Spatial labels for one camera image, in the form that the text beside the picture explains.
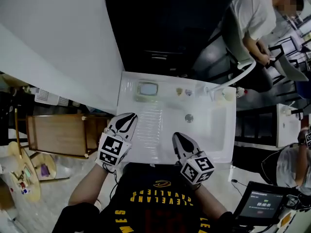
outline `white box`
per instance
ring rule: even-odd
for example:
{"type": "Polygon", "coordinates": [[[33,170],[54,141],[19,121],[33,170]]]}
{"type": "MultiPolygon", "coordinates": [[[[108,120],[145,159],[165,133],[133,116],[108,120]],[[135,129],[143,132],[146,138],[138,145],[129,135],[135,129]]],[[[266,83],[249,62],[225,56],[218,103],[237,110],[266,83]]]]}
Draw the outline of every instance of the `white box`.
{"type": "Polygon", "coordinates": [[[194,156],[187,159],[180,173],[191,183],[198,184],[207,180],[213,173],[215,167],[204,152],[200,157],[194,156]]]}
{"type": "Polygon", "coordinates": [[[124,141],[119,136],[102,133],[96,162],[98,164],[102,162],[111,166],[117,166],[127,155],[131,146],[131,143],[124,141]]]}

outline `gray shirt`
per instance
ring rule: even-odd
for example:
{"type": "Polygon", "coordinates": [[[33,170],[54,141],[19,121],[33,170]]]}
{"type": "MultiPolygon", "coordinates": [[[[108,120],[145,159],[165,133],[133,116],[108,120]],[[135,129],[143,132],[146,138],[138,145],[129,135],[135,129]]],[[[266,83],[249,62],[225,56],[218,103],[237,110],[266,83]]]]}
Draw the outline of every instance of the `gray shirt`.
{"type": "MultiPolygon", "coordinates": [[[[296,161],[299,146],[294,144],[293,147],[286,147],[277,160],[276,166],[276,182],[278,186],[296,187],[296,161]]],[[[305,195],[311,195],[311,150],[307,150],[308,171],[305,182],[297,189],[305,195]]]]}

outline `black pants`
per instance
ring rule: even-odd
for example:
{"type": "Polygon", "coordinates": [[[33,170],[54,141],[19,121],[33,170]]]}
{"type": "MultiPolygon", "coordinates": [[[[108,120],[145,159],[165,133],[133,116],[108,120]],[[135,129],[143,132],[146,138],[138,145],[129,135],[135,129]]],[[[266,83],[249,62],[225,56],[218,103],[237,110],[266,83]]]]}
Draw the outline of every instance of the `black pants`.
{"type": "Polygon", "coordinates": [[[277,185],[276,166],[279,155],[280,151],[234,146],[232,165],[259,173],[268,184],[277,185]]]}
{"type": "MultiPolygon", "coordinates": [[[[243,73],[242,70],[236,70],[233,73],[233,77],[237,77],[241,73],[243,73]]],[[[236,82],[236,85],[244,89],[266,92],[272,89],[273,80],[268,74],[267,69],[263,65],[257,63],[255,68],[249,74],[236,82]]]]}

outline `white sink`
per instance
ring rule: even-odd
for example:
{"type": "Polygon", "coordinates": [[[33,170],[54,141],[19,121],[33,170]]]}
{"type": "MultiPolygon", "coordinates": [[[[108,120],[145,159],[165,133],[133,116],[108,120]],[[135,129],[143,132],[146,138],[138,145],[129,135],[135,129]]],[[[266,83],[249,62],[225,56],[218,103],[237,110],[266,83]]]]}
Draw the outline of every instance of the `white sink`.
{"type": "Polygon", "coordinates": [[[125,162],[174,164],[172,136],[181,132],[193,138],[201,150],[216,163],[232,159],[235,136],[236,101],[212,102],[208,96],[196,96],[196,85],[216,84],[161,75],[123,72],[117,114],[134,112],[138,124],[132,138],[132,149],[125,162]],[[148,80],[158,84],[156,97],[141,101],[137,84],[148,80]],[[183,92],[177,95],[177,88],[183,92]],[[185,90],[193,91],[191,96],[185,90]],[[193,117],[192,122],[185,120],[193,117]]]}

